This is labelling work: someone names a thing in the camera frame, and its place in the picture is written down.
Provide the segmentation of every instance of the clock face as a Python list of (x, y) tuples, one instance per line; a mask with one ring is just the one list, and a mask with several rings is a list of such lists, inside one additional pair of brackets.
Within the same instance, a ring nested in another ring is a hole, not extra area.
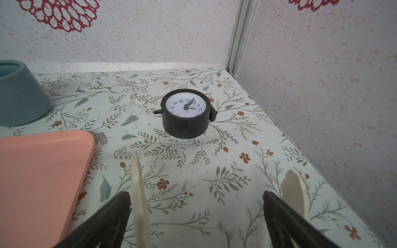
[(171, 95), (166, 101), (167, 110), (178, 117), (191, 118), (204, 113), (205, 100), (194, 93), (179, 92)]

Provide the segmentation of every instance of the orange flower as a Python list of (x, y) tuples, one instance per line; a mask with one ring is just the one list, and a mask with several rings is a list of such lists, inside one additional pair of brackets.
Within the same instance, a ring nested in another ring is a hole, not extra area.
[(269, 150), (266, 150), (266, 151), (267, 151), (266, 155), (269, 155), (270, 157), (273, 157), (274, 152), (270, 152)]
[(61, 124), (62, 124), (62, 121), (56, 121), (55, 124), (52, 124), (51, 126), (52, 127), (54, 127), (54, 126), (57, 127), (57, 126), (59, 126)]
[(357, 234), (357, 229), (355, 227), (352, 227), (352, 229), (350, 230), (350, 228), (346, 225), (345, 229), (348, 230), (349, 236), (351, 237), (351, 239), (355, 240), (361, 240), (361, 237)]
[(167, 184), (170, 184), (170, 182), (168, 180), (164, 181), (164, 179), (161, 178), (160, 182), (157, 183), (157, 187), (158, 187), (158, 189), (166, 189)]
[(85, 196), (86, 194), (87, 194), (87, 191), (84, 191), (83, 193), (81, 193), (81, 194), (79, 195), (79, 197), (77, 198), (77, 200), (79, 201), (79, 200), (83, 199), (84, 196)]
[(248, 154), (245, 154), (244, 152), (241, 153), (240, 158), (244, 161), (244, 163), (248, 163), (251, 159), (248, 157)]

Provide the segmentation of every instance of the wall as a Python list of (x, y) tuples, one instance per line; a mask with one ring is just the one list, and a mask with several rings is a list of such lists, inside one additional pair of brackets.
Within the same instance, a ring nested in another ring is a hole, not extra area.
[(0, 59), (223, 65), (237, 2), (4, 0)]
[(259, 3), (237, 79), (392, 247), (397, 2), (306, 3)]

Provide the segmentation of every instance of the table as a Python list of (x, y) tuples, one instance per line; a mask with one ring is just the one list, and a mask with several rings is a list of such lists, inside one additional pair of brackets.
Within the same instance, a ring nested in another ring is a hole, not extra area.
[[(384, 247), (379, 238), (223, 68), (36, 75), (52, 101), (42, 119), (0, 136), (86, 130), (96, 143), (69, 231), (128, 190), (131, 155), (143, 165), (156, 247), (271, 247), (261, 198), (280, 195), (292, 169), (305, 182), (310, 223), (340, 247)], [(168, 135), (162, 97), (203, 92), (218, 111), (191, 140)], [(132, 218), (122, 247), (135, 246)]]

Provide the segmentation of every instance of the minute hand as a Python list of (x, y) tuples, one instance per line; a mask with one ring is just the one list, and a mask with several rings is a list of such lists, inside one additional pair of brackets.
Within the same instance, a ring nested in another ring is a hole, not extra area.
[(195, 99), (193, 98), (193, 99), (190, 100), (187, 104), (185, 104), (185, 105), (183, 106), (183, 109), (184, 109), (184, 110), (188, 110), (188, 109), (189, 109), (189, 108), (188, 108), (189, 105), (192, 104), (194, 100), (195, 100)]

